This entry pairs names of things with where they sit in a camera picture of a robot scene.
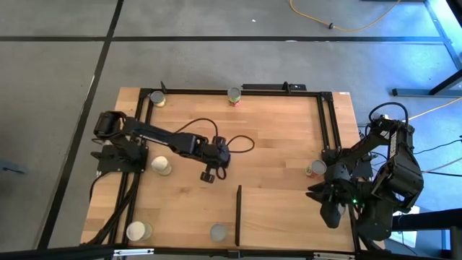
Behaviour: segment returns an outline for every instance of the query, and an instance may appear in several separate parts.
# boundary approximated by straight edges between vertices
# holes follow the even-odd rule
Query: gray floor
[[[296,7],[338,26],[374,20],[392,3],[299,1]],[[3,0],[0,35],[105,35],[116,1]],[[351,35],[294,14],[287,0],[131,0],[116,35]],[[370,30],[352,35],[437,36],[423,4],[400,4]],[[0,251],[32,248],[92,80],[101,43],[0,43],[0,158],[27,175],[0,175]],[[351,92],[358,123],[386,101],[411,115],[451,99],[391,97],[394,87],[430,88],[456,71],[445,46],[397,43],[112,43],[71,174],[51,246],[79,242],[96,160],[92,127],[112,109],[120,87],[228,88],[242,83],[300,82],[310,90]],[[402,117],[395,108],[383,110]],[[420,151],[457,139],[462,102],[411,122]],[[460,144],[418,157],[427,170],[462,155]],[[442,172],[460,173],[461,163]],[[462,207],[462,180],[426,175],[417,204]]]

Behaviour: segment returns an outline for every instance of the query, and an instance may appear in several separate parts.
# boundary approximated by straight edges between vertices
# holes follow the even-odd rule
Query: concrete floor
[[[296,7],[338,26],[360,27],[392,3],[298,1]],[[0,35],[105,35],[116,0],[0,2]],[[438,36],[423,4],[400,4],[375,27],[347,34],[294,14],[288,0],[130,0],[115,35]],[[0,251],[29,249],[56,184],[92,80],[101,43],[0,43],[0,158],[30,169],[0,175]],[[112,43],[51,246],[79,242],[97,161],[90,152],[100,111],[113,108],[120,87],[228,88],[242,83],[304,83],[310,90],[351,92],[359,124],[376,105],[397,101],[410,115],[447,98],[391,97],[394,87],[431,88],[456,71],[439,43]],[[395,118],[396,108],[382,109]],[[462,102],[411,122],[416,151],[457,139]],[[460,144],[418,156],[423,170],[462,155]],[[462,173],[462,163],[442,172]],[[462,180],[425,175],[417,204],[462,207]]]

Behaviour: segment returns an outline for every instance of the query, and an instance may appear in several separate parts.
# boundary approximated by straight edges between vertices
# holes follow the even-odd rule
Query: wooden tabletop
[[[139,90],[121,88],[115,110],[133,116]],[[351,147],[359,136],[349,93],[334,92],[333,96],[342,146]],[[327,106],[325,111],[329,118]],[[134,246],[236,248],[236,191],[242,185],[241,248],[354,250],[348,212],[339,228],[328,229],[319,215],[321,205],[305,195],[308,186],[322,181],[305,175],[305,168],[320,159],[323,149],[314,97],[243,96],[240,106],[232,107],[226,96],[167,95],[166,105],[154,108],[150,123],[175,131],[196,118],[213,120],[219,135],[227,140],[238,134],[251,137],[255,149],[233,153],[226,180],[215,179],[208,184],[199,180],[203,163],[148,142],[148,166],[141,175],[134,220],[150,223],[153,234],[132,243]],[[184,131],[210,139],[214,135],[207,121],[194,123]],[[230,149],[250,146],[248,140],[236,139]],[[149,166],[160,155],[166,156],[173,167],[169,176],[160,176]],[[93,238],[113,213],[120,179],[120,173],[112,173],[96,183],[82,242]],[[228,236],[221,242],[209,237],[216,223],[227,227]],[[121,240],[122,224],[117,241]]]

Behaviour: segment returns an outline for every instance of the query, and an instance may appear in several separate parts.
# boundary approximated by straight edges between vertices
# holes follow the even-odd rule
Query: yellow cable
[[[364,26],[364,27],[361,27],[360,29],[355,29],[355,30],[348,30],[348,29],[343,29],[343,28],[340,28],[340,27],[337,27],[337,26],[332,26],[332,29],[337,29],[337,30],[340,30],[340,31],[344,31],[344,32],[348,32],[348,33],[354,33],[354,32],[359,32],[361,30],[364,30],[364,29],[367,29],[371,26],[373,26],[375,23],[377,23],[378,21],[382,20],[382,18],[384,18],[395,6],[397,6],[399,4],[399,2],[401,2],[401,0],[398,0],[396,1],[396,3],[390,7],[390,9],[385,12],[384,14],[382,14],[379,18],[377,18],[374,22],[371,22],[370,24]],[[306,17],[308,19],[311,19],[311,20],[315,20],[316,22],[319,22],[323,25],[326,25],[327,27],[329,27],[329,29],[331,29],[331,24],[327,23],[327,22],[324,22],[323,20],[320,20],[318,18],[315,18],[315,17],[311,17],[307,14],[303,14],[302,12],[299,12],[295,9],[294,5],[292,4],[292,0],[289,1],[290,3],[290,8],[292,9],[292,11],[296,12],[297,14],[303,16],[303,17]]]
[[[448,103],[446,103],[446,104],[444,104],[444,105],[440,105],[440,106],[437,106],[436,108],[432,108],[432,109],[430,109],[430,110],[427,110],[427,111],[425,111],[425,112],[422,112],[422,113],[420,113],[420,114],[418,114],[418,115],[412,116],[412,117],[409,118],[409,120],[412,120],[412,119],[414,119],[414,118],[418,118],[419,116],[423,116],[424,114],[430,113],[430,112],[435,111],[435,110],[437,110],[437,109],[444,108],[445,106],[450,105],[450,104],[452,104],[452,103],[454,103],[454,102],[457,102],[457,101],[459,101],[459,100],[462,100],[462,97],[457,98],[457,99],[455,99],[455,100],[453,100],[453,101],[450,101],[450,102],[448,102]]]

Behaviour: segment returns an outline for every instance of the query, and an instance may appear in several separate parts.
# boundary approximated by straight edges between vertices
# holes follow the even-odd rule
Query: wooden table
[[[133,116],[139,90],[122,88],[115,110]],[[359,136],[349,93],[334,92],[333,96],[342,146],[351,147]],[[315,98],[243,96],[240,106],[234,108],[221,95],[167,95],[165,107],[154,109],[150,123],[175,131],[201,117],[215,121],[219,135],[228,140],[238,134],[251,137],[255,149],[232,154],[226,180],[215,179],[208,184],[199,180],[204,164],[149,142],[148,163],[163,155],[173,170],[163,177],[147,166],[142,173],[134,220],[149,222],[154,231],[151,238],[133,246],[236,248],[236,191],[242,185],[239,248],[354,250],[348,212],[339,228],[329,229],[319,215],[321,205],[305,195],[308,186],[322,181],[305,175],[305,168],[320,158],[323,149]],[[214,134],[213,126],[206,121],[184,131],[210,139]],[[245,150],[249,146],[248,140],[236,139],[230,149]],[[113,173],[96,183],[82,242],[93,238],[113,213],[120,179],[120,173]],[[209,237],[216,223],[227,227],[228,236],[221,242]],[[122,230],[123,223],[117,241],[121,241]]]

